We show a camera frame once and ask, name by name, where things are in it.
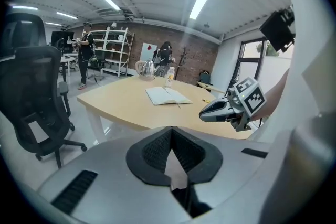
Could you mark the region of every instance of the brick wall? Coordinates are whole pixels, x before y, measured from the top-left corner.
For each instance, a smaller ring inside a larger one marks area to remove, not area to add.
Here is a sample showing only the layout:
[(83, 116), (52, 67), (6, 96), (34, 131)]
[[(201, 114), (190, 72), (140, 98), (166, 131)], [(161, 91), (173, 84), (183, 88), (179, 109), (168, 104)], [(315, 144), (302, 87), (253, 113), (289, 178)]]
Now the brick wall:
[[(111, 24), (96, 24), (92, 26), (92, 30), (103, 30)], [(218, 45), (205, 39), (185, 34), (183, 32), (145, 24), (135, 23), (117, 23), (117, 28), (123, 26), (129, 28), (129, 31), (134, 32), (134, 40), (132, 44), (129, 68), (134, 69), (134, 65), (140, 59), (143, 43), (154, 44), (160, 47), (165, 41), (170, 41), (173, 48), (173, 57), (176, 63), (172, 64), (177, 69), (177, 64), (180, 61), (182, 48), (186, 46), (186, 61), (178, 71), (177, 80), (195, 85), (201, 71), (207, 70), (212, 72), (217, 53)], [(78, 27), (69, 29), (68, 31), (75, 32), (75, 38), (81, 37), (83, 28)]]

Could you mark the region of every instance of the chair wheel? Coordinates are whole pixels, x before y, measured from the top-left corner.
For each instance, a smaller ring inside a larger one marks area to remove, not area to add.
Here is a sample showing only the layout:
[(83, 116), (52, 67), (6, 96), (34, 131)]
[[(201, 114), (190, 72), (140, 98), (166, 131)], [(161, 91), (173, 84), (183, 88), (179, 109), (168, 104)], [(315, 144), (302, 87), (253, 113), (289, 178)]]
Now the chair wheel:
[(40, 155), (35, 154), (35, 157), (39, 160), (42, 161), (42, 157)]

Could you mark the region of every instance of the plastic bottle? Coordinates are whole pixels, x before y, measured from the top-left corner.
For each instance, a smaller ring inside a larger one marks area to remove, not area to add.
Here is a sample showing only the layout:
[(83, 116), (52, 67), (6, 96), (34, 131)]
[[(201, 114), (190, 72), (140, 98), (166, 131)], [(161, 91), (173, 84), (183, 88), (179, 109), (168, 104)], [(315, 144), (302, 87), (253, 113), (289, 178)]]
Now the plastic bottle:
[(172, 86), (172, 82), (174, 80), (174, 75), (175, 75), (175, 67), (170, 67), (170, 69), (168, 70), (167, 75), (166, 75), (165, 86), (167, 88), (170, 88)]

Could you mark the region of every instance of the notebook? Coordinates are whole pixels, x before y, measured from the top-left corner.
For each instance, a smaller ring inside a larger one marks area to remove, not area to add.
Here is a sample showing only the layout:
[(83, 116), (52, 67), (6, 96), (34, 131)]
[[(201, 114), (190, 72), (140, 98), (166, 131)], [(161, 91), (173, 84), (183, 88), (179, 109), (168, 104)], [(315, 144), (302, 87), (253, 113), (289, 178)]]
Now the notebook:
[(154, 105), (160, 104), (192, 104), (187, 97), (170, 88), (154, 87), (146, 89)]

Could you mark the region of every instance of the floor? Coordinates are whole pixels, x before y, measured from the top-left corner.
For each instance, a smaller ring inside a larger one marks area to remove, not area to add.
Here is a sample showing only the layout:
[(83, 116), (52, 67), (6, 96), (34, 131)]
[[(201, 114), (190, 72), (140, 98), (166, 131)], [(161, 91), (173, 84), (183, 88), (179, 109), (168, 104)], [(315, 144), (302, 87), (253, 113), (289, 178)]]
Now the floor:
[[(89, 75), (93, 74), (93, 70), (89, 69), (88, 72)], [(118, 78), (118, 76), (113, 74), (104, 74), (104, 79), (101, 81), (98, 80), (98, 83), (103, 86), (124, 78), (125, 76)], [(58, 81), (62, 81), (61, 74), (58, 77)], [(71, 76), (67, 76), (69, 87), (68, 99), (71, 108), (70, 121), (75, 125), (76, 129), (73, 132), (69, 130), (66, 139), (83, 142), (89, 149), (97, 144), (97, 140), (88, 121), (85, 107), (77, 101), (76, 96), (100, 86), (91, 78), (87, 81), (88, 87), (86, 89), (78, 90), (79, 82), (79, 71), (71, 71)], [(131, 131), (128, 127), (120, 126), (105, 119), (102, 119), (102, 124), (109, 140), (127, 136)], [(34, 190), (38, 189), (51, 174), (58, 170), (55, 155), (52, 153), (44, 156), (43, 160), (39, 162), (35, 154), (25, 151), (19, 145), (12, 124), (2, 114), (0, 114), (0, 126), (1, 153), (14, 178)], [(38, 142), (47, 137), (38, 124), (31, 124), (30, 127)], [(62, 164), (66, 165), (82, 153), (80, 147), (63, 146), (60, 151)], [(165, 173), (172, 178), (173, 188), (183, 188), (185, 186), (186, 174), (172, 152), (169, 156)]]

